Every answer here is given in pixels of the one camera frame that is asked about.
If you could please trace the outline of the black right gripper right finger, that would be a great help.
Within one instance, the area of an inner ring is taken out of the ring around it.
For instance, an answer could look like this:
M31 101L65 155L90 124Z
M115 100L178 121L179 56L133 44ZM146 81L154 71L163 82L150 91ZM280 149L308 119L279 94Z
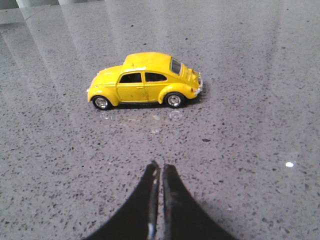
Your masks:
M166 240L234 240L193 199L174 165L163 169Z

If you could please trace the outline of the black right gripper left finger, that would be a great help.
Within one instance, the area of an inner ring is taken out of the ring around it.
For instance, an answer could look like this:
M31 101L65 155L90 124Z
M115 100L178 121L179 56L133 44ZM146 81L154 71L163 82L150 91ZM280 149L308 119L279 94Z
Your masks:
M153 240L158 217L160 168L155 161L123 206L88 240Z

